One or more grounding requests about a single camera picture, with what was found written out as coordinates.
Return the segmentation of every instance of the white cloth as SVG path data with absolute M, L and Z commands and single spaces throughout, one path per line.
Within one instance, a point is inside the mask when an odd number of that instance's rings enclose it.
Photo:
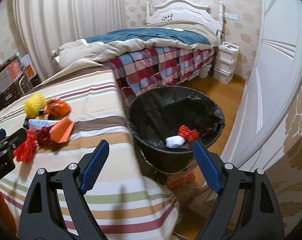
M 165 139 L 166 146 L 169 148 L 177 148 L 184 144 L 186 140 L 183 137 L 176 135 Z

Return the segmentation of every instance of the red cloth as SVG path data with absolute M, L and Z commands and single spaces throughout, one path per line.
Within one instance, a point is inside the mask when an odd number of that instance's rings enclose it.
M 26 141 L 18 146 L 13 152 L 14 158 L 18 162 L 27 162 L 33 157 L 33 153 L 36 150 L 36 139 L 30 130 L 26 130 Z
M 190 130 L 190 128 L 185 125 L 180 126 L 178 130 L 178 135 L 183 137 L 186 141 L 190 142 L 194 142 L 199 138 L 199 133 L 197 130 Z
M 58 147 L 58 143 L 51 141 L 49 131 L 53 125 L 49 127 L 43 127 L 41 130 L 36 131 L 37 143 L 40 146 L 49 147 L 51 150 L 55 150 Z

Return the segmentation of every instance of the floral wallpaper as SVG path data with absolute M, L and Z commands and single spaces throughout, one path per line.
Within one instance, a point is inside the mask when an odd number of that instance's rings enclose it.
M 141 27 L 145 25 L 146 2 L 151 5 L 151 12 L 155 10 L 153 5 L 158 5 L 167 0 L 124 0 L 126 7 L 126 20 L 129 27 Z M 190 0 L 199 4 L 210 6 L 209 11 L 217 20 L 219 14 L 219 2 L 225 5 L 225 12 L 236 14 L 239 20 L 225 20 L 224 40 L 240 46 L 241 54 L 235 68 L 235 74 L 249 79 L 256 57 L 261 23 L 261 0 Z
M 302 218 L 302 84 L 286 116 L 283 152 L 285 155 L 267 175 L 276 187 L 285 231 L 289 233 Z
M 0 3 L 0 63 L 17 52 L 21 56 L 27 54 L 15 26 L 12 0 L 2 0 Z

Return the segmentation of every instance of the mattress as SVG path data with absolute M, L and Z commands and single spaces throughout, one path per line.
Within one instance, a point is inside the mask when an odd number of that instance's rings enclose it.
M 85 195 L 100 228 L 109 240 L 170 239 L 178 218 L 178 201 L 166 187 L 142 176 L 112 70 L 91 60 L 78 60 L 35 91 L 46 99 L 59 97 L 66 101 L 72 108 L 69 118 L 75 126 L 67 145 L 56 152 L 38 148 L 33 160 L 15 161 L 16 168 L 0 181 L 0 190 L 17 225 L 39 168 L 64 169 L 105 139 L 110 144 L 109 157 L 93 189 Z M 31 96 L 24 96 L 0 112 L 0 128 L 7 135 L 22 127 L 23 104 Z M 68 230 L 76 233 L 63 192 L 58 194 Z

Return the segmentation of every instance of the orange fabric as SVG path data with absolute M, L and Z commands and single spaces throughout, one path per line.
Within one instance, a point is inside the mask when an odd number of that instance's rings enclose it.
M 172 181 L 168 184 L 168 188 L 169 189 L 174 189 L 174 188 L 177 188 L 178 186 L 181 186 L 183 184 L 189 184 L 191 183 L 192 181 L 194 181 L 195 179 L 195 174 L 193 172 L 191 172 L 190 174 L 180 178 L 180 179 L 177 179 L 175 181 Z
M 0 218 L 3 220 L 5 225 L 9 228 L 9 230 L 16 235 L 17 228 L 15 224 L 14 217 L 9 210 L 9 207 L 7 206 L 1 192 L 0 192 Z
M 68 103 L 63 102 L 61 99 L 50 99 L 46 102 L 45 114 L 51 114 L 53 116 L 61 117 L 71 111 L 71 107 Z
M 73 127 L 74 123 L 68 117 L 64 117 L 61 121 L 59 121 L 51 128 L 49 132 L 51 141 L 57 143 L 68 142 Z

